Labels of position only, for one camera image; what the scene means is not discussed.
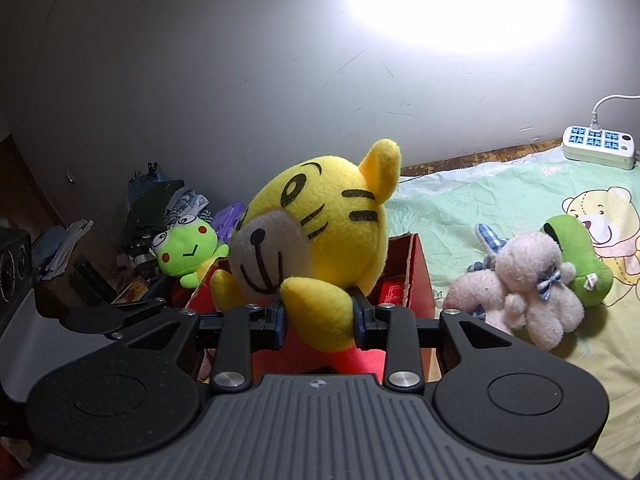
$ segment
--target plush toy face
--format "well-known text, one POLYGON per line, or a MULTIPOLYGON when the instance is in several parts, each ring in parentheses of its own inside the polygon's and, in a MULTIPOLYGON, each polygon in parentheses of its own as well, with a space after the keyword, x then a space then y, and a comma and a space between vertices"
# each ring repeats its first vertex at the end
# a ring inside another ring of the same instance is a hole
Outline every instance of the plush toy face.
POLYGON ((382 140, 360 166, 320 156, 271 180, 230 242, 229 263, 243 295, 266 301, 289 276, 370 292, 386 257, 382 204, 398 169, 398 147, 382 140))
POLYGON ((525 233, 509 240, 495 257, 495 272, 511 292, 536 288, 538 275, 562 261, 560 247, 541 232, 525 233))
POLYGON ((205 221, 185 215, 168 231, 154 238, 152 248, 162 272, 169 276, 184 276, 216 251, 218 236, 205 221))

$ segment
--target cartoon bear print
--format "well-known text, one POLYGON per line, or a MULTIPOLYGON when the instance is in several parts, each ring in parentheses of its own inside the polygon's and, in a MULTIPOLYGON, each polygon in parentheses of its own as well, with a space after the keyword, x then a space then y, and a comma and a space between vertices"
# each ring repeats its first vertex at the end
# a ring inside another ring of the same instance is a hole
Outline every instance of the cartoon bear print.
POLYGON ((640 218, 631 193, 623 187, 592 189, 565 199, 562 209, 580 219, 596 254, 613 272, 615 280, 604 304, 612 306, 632 288, 640 300, 640 218))

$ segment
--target black speaker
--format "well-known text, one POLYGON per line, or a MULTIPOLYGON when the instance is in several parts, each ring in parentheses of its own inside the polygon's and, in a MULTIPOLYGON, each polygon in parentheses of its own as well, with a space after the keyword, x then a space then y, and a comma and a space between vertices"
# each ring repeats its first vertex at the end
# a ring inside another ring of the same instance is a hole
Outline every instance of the black speaker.
POLYGON ((32 283, 29 233, 0 227, 0 334, 32 283))

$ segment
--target power strip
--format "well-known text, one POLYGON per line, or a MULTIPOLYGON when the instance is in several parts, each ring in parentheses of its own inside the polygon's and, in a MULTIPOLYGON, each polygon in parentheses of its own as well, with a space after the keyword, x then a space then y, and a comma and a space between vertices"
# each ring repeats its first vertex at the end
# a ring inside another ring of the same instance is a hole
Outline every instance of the power strip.
POLYGON ((569 126, 562 135, 562 152, 572 160, 631 170, 635 164, 636 147, 633 137, 623 132, 569 126))

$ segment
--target gray ribbed surface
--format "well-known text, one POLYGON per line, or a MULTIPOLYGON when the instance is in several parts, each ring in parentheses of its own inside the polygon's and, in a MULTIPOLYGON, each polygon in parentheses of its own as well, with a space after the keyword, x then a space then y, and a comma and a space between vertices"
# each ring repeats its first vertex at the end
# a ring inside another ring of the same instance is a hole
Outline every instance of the gray ribbed surface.
POLYGON ((136 460, 75 463, 49 456, 29 480, 558 480, 619 478, 593 456, 562 464, 498 462, 462 447, 420 397, 372 376, 267 376, 219 397, 171 446, 136 460))

